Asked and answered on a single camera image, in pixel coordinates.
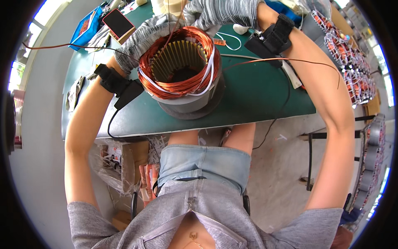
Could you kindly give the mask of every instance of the smartphone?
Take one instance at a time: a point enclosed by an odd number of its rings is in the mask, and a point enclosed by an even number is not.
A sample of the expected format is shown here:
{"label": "smartphone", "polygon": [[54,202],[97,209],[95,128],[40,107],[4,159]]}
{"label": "smartphone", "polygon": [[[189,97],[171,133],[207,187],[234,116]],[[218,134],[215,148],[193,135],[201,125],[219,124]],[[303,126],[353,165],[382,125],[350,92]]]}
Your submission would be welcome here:
{"label": "smartphone", "polygon": [[114,9],[109,12],[102,21],[118,39],[134,27],[134,25],[118,9]]}

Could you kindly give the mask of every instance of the necklace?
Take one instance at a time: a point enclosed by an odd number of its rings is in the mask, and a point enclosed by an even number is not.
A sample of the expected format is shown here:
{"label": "necklace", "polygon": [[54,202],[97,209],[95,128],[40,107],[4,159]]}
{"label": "necklace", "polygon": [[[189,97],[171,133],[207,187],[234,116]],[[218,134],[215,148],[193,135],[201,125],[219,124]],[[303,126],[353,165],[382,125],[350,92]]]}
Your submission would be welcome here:
{"label": "necklace", "polygon": [[203,247],[199,244],[199,243],[197,243],[196,241],[195,241],[195,239],[196,238],[198,238],[198,234],[197,234],[197,232],[190,232],[189,233],[189,238],[191,239],[191,241],[188,243],[188,244],[186,244],[182,249],[184,249],[185,247],[187,247],[187,245],[189,245],[190,243],[195,243],[198,247],[200,247],[200,249],[203,249]]}

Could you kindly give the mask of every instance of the person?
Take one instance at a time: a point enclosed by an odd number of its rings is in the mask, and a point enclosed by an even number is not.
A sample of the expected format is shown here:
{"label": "person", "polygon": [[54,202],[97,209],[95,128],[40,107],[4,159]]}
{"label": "person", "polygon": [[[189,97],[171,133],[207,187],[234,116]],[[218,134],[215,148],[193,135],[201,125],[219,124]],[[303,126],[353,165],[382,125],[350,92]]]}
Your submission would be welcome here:
{"label": "person", "polygon": [[[193,0],[183,10],[188,25],[205,31],[240,24],[265,30],[278,13],[263,0]],[[196,13],[201,13],[195,20]],[[149,19],[107,62],[126,77],[139,57],[170,23]],[[333,65],[306,35],[294,28],[287,58]],[[344,81],[336,70],[291,61],[324,120],[328,138],[322,165],[303,213],[267,234],[250,219],[242,193],[250,168],[255,124],[237,125],[223,147],[197,145],[197,131],[173,133],[160,156],[158,197],[124,231],[101,216],[90,179],[88,152],[113,94],[98,77],[69,122],[65,139],[65,192],[76,248],[330,248],[347,196],[354,157],[354,115]]]}

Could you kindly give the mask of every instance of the gray knit glove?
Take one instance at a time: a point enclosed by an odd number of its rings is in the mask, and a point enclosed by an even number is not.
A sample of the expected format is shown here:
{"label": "gray knit glove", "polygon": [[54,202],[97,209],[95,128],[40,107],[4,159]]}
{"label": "gray knit glove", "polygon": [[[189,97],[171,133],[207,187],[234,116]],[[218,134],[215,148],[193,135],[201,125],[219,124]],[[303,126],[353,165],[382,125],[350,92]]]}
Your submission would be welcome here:
{"label": "gray knit glove", "polygon": [[[116,62],[126,74],[129,75],[131,70],[138,66],[138,60],[141,55],[143,55],[157,39],[169,35],[170,25],[171,30],[173,30],[178,18],[170,14],[171,22],[168,22],[168,16],[168,14],[162,14],[144,21],[118,49],[128,56],[114,51],[113,55],[115,56]],[[181,18],[175,30],[183,26],[183,23],[184,21]]]}
{"label": "gray knit glove", "polygon": [[[264,0],[192,0],[184,8],[188,25],[207,31],[218,25],[240,24],[260,30],[257,6]],[[196,13],[201,13],[196,20]]]}

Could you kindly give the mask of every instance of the green workbench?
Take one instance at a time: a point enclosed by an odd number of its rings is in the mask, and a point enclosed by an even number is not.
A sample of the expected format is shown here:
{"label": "green workbench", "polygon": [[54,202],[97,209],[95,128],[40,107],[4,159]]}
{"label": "green workbench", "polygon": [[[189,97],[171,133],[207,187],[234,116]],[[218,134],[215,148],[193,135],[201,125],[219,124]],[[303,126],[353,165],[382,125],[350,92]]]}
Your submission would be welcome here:
{"label": "green workbench", "polygon": [[[128,13],[126,17],[138,27],[143,21],[152,17],[152,6],[148,2],[139,6],[136,10]],[[248,51],[244,42],[248,34],[238,35],[232,29],[232,25],[225,25],[220,32],[233,34],[242,41],[242,47],[237,51],[229,50],[226,46],[217,45],[221,54],[247,55],[256,57]],[[232,47],[238,47],[239,42],[228,36],[224,36],[227,43]],[[112,40],[110,47],[118,48],[119,45]],[[87,51],[80,49],[76,51],[70,61],[64,84],[64,100],[62,106],[62,138],[65,139],[66,128],[72,112],[65,109],[66,93],[80,77],[90,72],[92,65],[106,63],[113,54],[110,49],[87,54]],[[222,67],[226,68],[236,63],[245,62],[249,59],[222,56]],[[235,124],[244,124],[271,120],[278,115],[278,118],[287,118],[313,114],[316,112],[307,92],[303,89],[293,89],[289,79],[281,69],[276,69],[267,62],[255,62],[232,67],[223,72],[226,89],[220,104],[209,115],[197,120],[179,120],[165,113],[149,94],[143,92],[140,96],[127,104],[116,115],[112,122],[110,132],[113,136],[129,137],[144,134],[165,133],[172,131],[201,129],[210,127],[222,127]],[[134,70],[130,76],[137,79],[137,71]],[[279,113],[281,106],[287,97],[287,85],[291,88],[290,100]],[[82,96],[88,86],[86,80]],[[105,114],[97,137],[109,137],[107,126],[117,101],[113,98]]]}

